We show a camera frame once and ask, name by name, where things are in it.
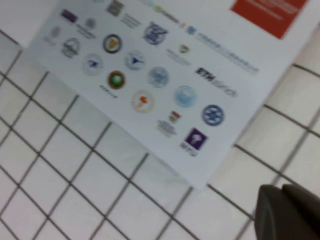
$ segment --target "circular logo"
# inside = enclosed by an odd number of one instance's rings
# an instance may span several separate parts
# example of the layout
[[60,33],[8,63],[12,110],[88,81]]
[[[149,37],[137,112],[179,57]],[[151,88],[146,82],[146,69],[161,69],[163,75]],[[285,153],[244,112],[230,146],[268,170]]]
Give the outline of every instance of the circular logo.
[[90,29],[90,30],[94,29],[94,28],[96,27],[96,25],[97,25],[97,22],[96,22],[96,20],[95,20],[94,18],[92,18],[92,17],[88,18],[88,19],[85,21],[85,26],[86,26],[88,29]]
[[91,53],[85,57],[82,69],[83,72],[89,76],[97,76],[99,75],[104,68],[104,63],[102,58],[95,53]]
[[148,74],[148,81],[155,88],[162,88],[169,81],[169,73],[163,67],[154,67]]
[[189,108],[197,101],[197,93],[190,86],[180,86],[174,92],[174,101],[182,108]]
[[223,109],[217,105],[209,105],[202,111],[202,119],[209,126],[218,126],[225,119]]
[[121,89],[126,84],[126,77],[120,71],[113,71],[109,74],[108,84],[114,90]]
[[125,64],[131,70],[140,70],[145,66],[146,59],[142,52],[133,50],[126,56]]
[[59,26],[55,26],[52,28],[50,35],[53,39],[55,39],[59,37],[60,33],[61,33],[61,28]]
[[151,22],[150,25],[144,31],[144,39],[151,45],[161,44],[167,36],[168,30],[164,29],[160,25]]
[[122,48],[122,40],[116,34],[108,35],[103,40],[103,49],[109,54],[115,54]]
[[133,95],[132,106],[140,114],[152,111],[155,106],[154,97],[146,90],[140,90]]

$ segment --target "grout line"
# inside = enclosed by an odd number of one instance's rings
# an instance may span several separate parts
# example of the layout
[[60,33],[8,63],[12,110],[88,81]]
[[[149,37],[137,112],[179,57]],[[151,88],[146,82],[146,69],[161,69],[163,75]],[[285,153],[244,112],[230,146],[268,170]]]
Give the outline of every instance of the grout line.
[[20,46],[20,44],[19,44],[16,40],[14,40],[12,37],[10,37],[8,34],[6,34],[2,29],[0,29],[0,34],[2,34],[3,36],[5,36],[6,38],[8,38],[8,39],[9,39],[11,42],[13,42],[14,44]]
[[[138,172],[138,170],[140,169],[140,167],[144,164],[144,162],[146,161],[146,159],[148,158],[149,154],[146,153],[141,161],[139,162],[139,164],[135,167],[134,171],[132,172],[131,176],[129,179],[133,179],[136,175],[136,173]],[[103,215],[103,219],[100,222],[100,224],[96,227],[96,229],[93,231],[93,233],[91,234],[91,237],[89,238],[89,240],[94,239],[94,237],[96,236],[96,234],[99,232],[99,230],[101,229],[101,227],[103,226],[105,219],[108,218],[109,214],[111,213],[111,211],[115,208],[115,206],[117,205],[117,203],[119,202],[119,200],[121,199],[121,197],[123,196],[123,194],[125,193],[125,191],[127,190],[127,188],[129,187],[130,182],[127,181],[124,185],[124,187],[122,188],[122,190],[120,191],[120,193],[118,194],[118,196],[115,198],[115,200],[113,201],[113,203],[111,204],[111,206],[109,207],[109,209],[106,211],[106,213]]]
[[294,124],[298,125],[298,126],[301,127],[302,129],[305,129],[305,130],[307,129],[307,127],[306,127],[305,125],[303,125],[302,123],[294,120],[292,117],[290,117],[290,116],[288,116],[287,114],[285,114],[285,113],[283,113],[283,112],[281,112],[281,111],[273,108],[272,106],[269,106],[269,105],[266,105],[266,104],[265,104],[264,107],[265,107],[266,109],[269,109],[269,110],[275,112],[276,114],[279,114],[280,116],[288,119],[290,122],[293,122]]
[[[41,78],[41,80],[39,81],[39,83],[37,84],[37,86],[35,87],[34,91],[32,92],[31,96],[29,97],[28,101],[25,103],[25,105],[23,106],[23,108],[20,110],[20,112],[18,113],[17,117],[15,118],[15,120],[13,121],[12,125],[8,124],[6,121],[4,121],[4,119],[2,119],[2,117],[0,117],[0,119],[3,121],[3,123],[5,123],[8,127],[9,127],[9,131],[6,134],[6,136],[3,138],[3,140],[1,141],[1,144],[5,142],[5,140],[8,138],[8,136],[10,135],[10,133],[14,130],[13,127],[16,125],[16,123],[19,121],[22,113],[26,110],[26,108],[28,107],[32,96],[34,96],[37,92],[37,90],[39,89],[40,85],[44,82],[44,80],[46,79],[48,75],[48,72],[46,72],[43,77]],[[26,175],[28,174],[29,170],[32,168],[33,163],[37,160],[38,155],[36,155],[35,159],[32,161],[31,165],[28,167],[28,169],[26,170],[26,172],[23,174],[21,180],[19,181],[16,189],[13,191],[13,193],[11,194],[11,196],[9,197],[9,199],[7,200],[7,202],[5,203],[5,205],[3,206],[3,208],[0,210],[0,218],[2,216],[2,214],[4,213],[4,211],[7,209],[9,203],[11,202],[11,200],[14,198],[14,196],[16,195],[18,189],[19,189],[19,184],[23,182],[23,180],[25,179]]]
[[242,207],[240,207],[238,204],[236,204],[235,202],[233,202],[232,200],[230,200],[227,196],[225,196],[222,192],[220,192],[219,190],[217,190],[215,187],[213,187],[211,184],[207,185],[212,191],[214,191],[216,194],[220,195],[220,197],[222,197],[224,200],[226,200],[228,203],[230,203],[231,205],[233,205],[235,208],[237,208],[240,212],[242,212],[244,215],[246,215],[248,218],[250,218],[251,220],[254,220],[254,217],[248,213],[246,210],[244,210]]
[[254,223],[254,221],[252,221],[250,218],[245,222],[245,224],[242,226],[242,228],[240,229],[240,231],[238,232],[238,234],[235,236],[234,240],[240,240],[242,238],[242,236],[244,235],[244,233],[246,232],[246,230],[249,228],[250,224]]
[[[70,108],[72,108],[72,106],[74,105],[76,101],[73,101],[70,105]],[[59,125],[62,125],[62,121],[64,120],[64,117],[59,121]],[[111,122],[108,123],[108,125],[103,129],[102,133],[100,134],[100,136],[98,137],[98,139],[96,140],[95,144],[94,144],[94,148],[98,145],[98,143],[100,142],[102,136],[105,134],[105,132],[109,129],[109,127],[111,126]],[[86,162],[89,160],[90,156],[92,154],[92,150],[87,154],[87,156],[85,157],[85,159],[83,160],[83,162],[81,163],[81,165],[79,166],[79,168],[77,169],[77,171],[74,173],[74,175],[72,176],[70,181],[67,181],[68,185],[66,186],[66,188],[64,189],[64,191],[62,192],[62,194],[58,197],[58,199],[56,200],[56,202],[54,203],[54,205],[52,206],[51,210],[49,211],[49,214],[47,216],[47,218],[44,220],[44,222],[42,223],[42,225],[40,226],[40,228],[38,229],[38,231],[36,232],[36,234],[34,235],[34,237],[32,238],[33,240],[37,238],[37,236],[39,235],[40,231],[43,229],[43,227],[45,226],[46,222],[48,221],[48,219],[51,217],[51,215],[53,214],[53,212],[56,210],[56,208],[58,207],[59,203],[61,202],[61,200],[64,198],[64,196],[67,194],[68,190],[70,187],[73,187],[77,193],[79,193],[87,202],[89,202],[89,200],[87,199],[86,196],[84,196],[84,194],[82,194],[82,192],[80,192],[77,188],[75,188],[74,186],[72,186],[72,182],[75,180],[75,178],[78,176],[78,174],[80,173],[80,171],[82,170],[82,168],[85,166]]]
[[0,222],[6,227],[6,229],[11,233],[11,235],[16,239],[19,240],[19,238],[17,237],[17,235],[15,235],[14,231],[11,230],[11,228],[6,224],[6,222],[0,218]]
[[8,67],[8,69],[6,70],[5,73],[0,72],[0,75],[3,76],[2,81],[0,82],[0,87],[2,85],[2,83],[5,81],[6,76],[9,74],[9,72],[11,71],[11,69],[14,67],[14,65],[16,64],[17,60],[19,59],[20,55],[22,54],[22,50],[19,50],[18,53],[16,54],[16,56],[14,57],[12,63],[10,64],[10,66]]
[[[178,203],[178,205],[176,206],[176,208],[174,209],[174,211],[172,213],[172,217],[176,217],[176,214],[179,212],[179,210],[182,207],[182,205],[186,202],[187,198],[190,196],[192,191],[193,191],[193,188],[190,186],[188,188],[188,190],[185,192],[185,194],[183,195],[183,197],[181,198],[181,200]],[[171,222],[173,221],[172,217],[166,222],[166,224],[161,229],[161,231],[159,232],[159,234],[157,235],[155,240],[160,240],[161,239],[161,237],[163,236],[163,234],[166,232],[166,230],[169,228]]]
[[12,63],[10,64],[9,68],[4,73],[4,75],[3,75],[4,77],[7,76],[10,73],[11,69],[14,67],[14,65],[17,63],[18,59],[20,58],[22,52],[23,51],[21,49],[18,51],[18,53],[16,54],[16,56],[13,59]]
[[298,64],[293,64],[292,66],[295,67],[295,68],[297,68],[297,69],[304,70],[304,71],[306,71],[306,72],[308,72],[308,73],[310,73],[310,74],[312,74],[312,75],[320,78],[320,74],[316,73],[315,71],[310,70],[310,69],[307,68],[307,67],[304,67],[304,66],[301,66],[301,65],[298,65]]

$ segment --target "orange logo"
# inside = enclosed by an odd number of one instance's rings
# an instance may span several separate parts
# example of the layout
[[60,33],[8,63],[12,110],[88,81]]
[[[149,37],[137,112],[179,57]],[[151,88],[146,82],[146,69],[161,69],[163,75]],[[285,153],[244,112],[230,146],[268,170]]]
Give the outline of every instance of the orange logo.
[[138,113],[146,114],[154,108],[155,100],[149,91],[140,90],[133,95],[132,106]]

